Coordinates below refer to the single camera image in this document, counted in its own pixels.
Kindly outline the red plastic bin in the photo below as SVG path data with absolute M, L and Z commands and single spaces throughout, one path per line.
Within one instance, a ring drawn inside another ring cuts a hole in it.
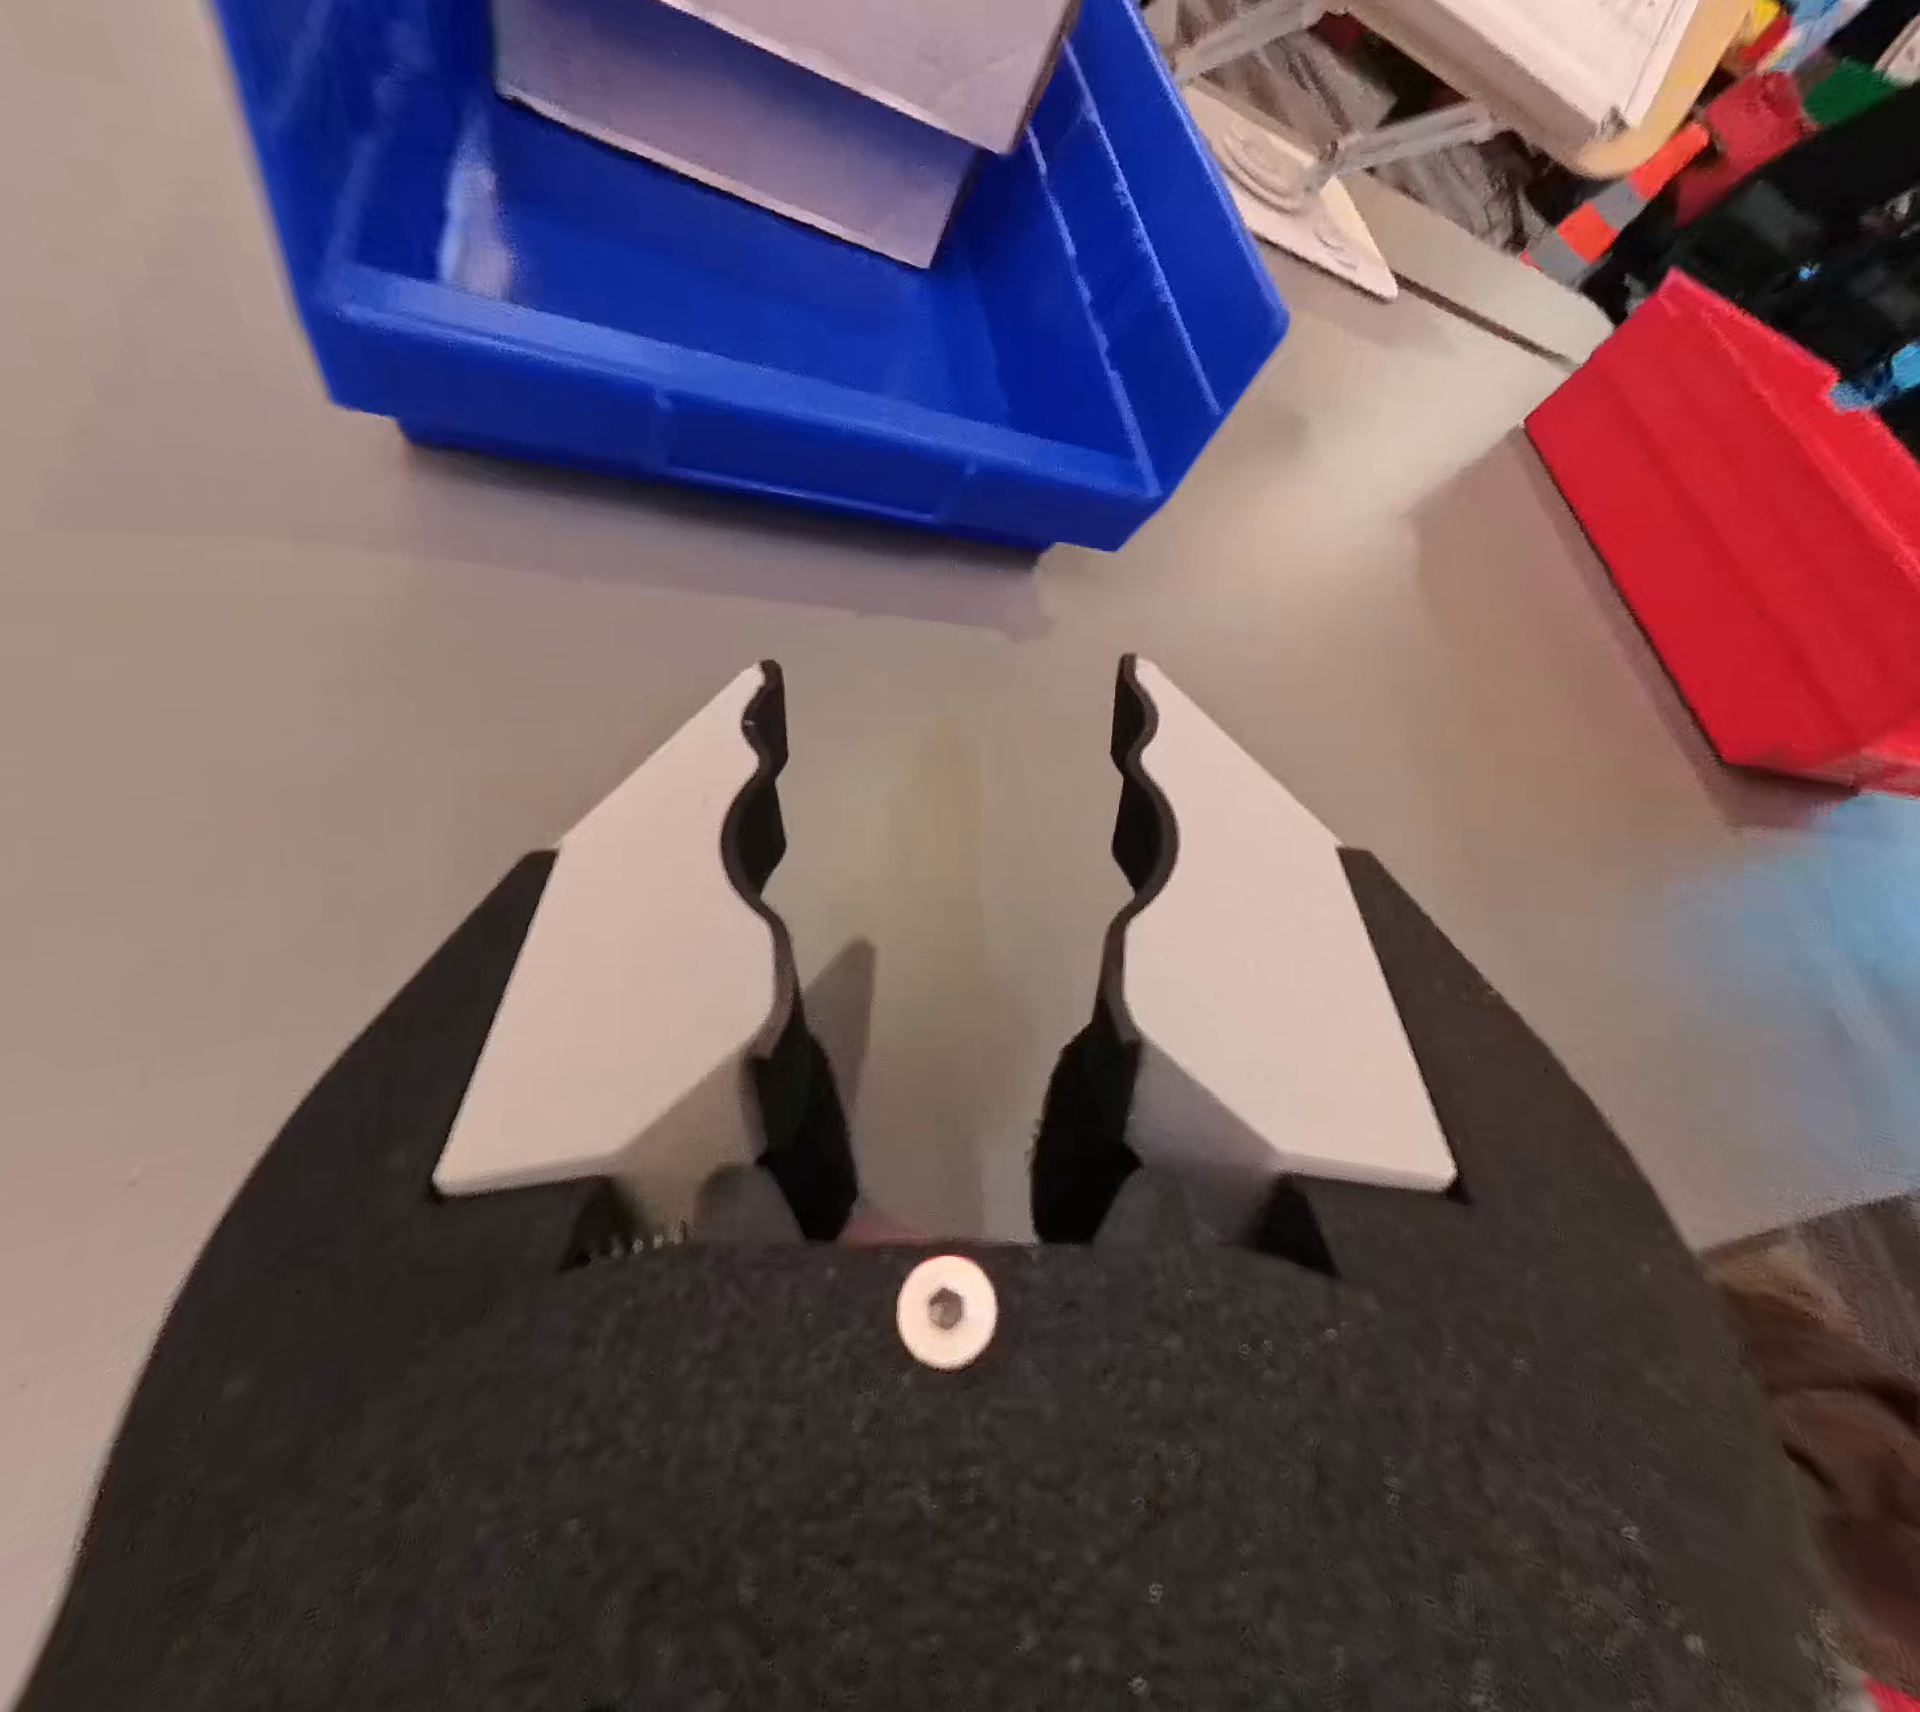
M 1722 764 L 1916 799 L 1916 459 L 1837 384 L 1674 270 L 1527 437 Z

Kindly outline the blue plastic bin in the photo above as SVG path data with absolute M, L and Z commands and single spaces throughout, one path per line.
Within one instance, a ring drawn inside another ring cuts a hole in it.
M 1289 315 L 1135 0 L 928 270 L 505 100 L 487 0 L 209 0 L 329 399 L 413 443 L 1117 551 Z

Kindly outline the orange and grey striped bar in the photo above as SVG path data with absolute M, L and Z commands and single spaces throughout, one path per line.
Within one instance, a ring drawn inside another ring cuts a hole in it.
M 1562 288 L 1576 288 L 1615 251 L 1622 232 L 1715 145 L 1703 120 L 1691 120 L 1628 177 L 1603 185 L 1554 229 L 1536 236 L 1521 264 Z

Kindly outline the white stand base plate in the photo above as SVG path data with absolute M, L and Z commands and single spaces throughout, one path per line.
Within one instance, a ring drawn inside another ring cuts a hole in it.
M 1263 246 L 1380 305 L 1399 298 L 1399 280 L 1344 185 L 1304 189 L 1319 165 L 1306 145 L 1206 86 L 1184 86 L 1182 100 Z

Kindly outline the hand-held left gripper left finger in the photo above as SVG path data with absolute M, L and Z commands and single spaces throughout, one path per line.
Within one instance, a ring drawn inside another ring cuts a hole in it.
M 757 1169 L 806 1240 L 859 1203 L 838 1079 L 766 887 L 786 857 L 778 663 L 734 677 L 554 846 L 432 1185 L 605 1181 L 655 1235 Z

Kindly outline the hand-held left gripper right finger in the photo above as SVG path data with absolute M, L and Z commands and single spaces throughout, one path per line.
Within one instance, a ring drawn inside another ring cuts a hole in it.
M 1111 756 L 1124 900 L 1045 1093 L 1037 1238 L 1093 1244 L 1137 1179 L 1235 1248 L 1320 1248 L 1311 1183 L 1446 1199 L 1458 1161 L 1350 853 L 1141 655 Z

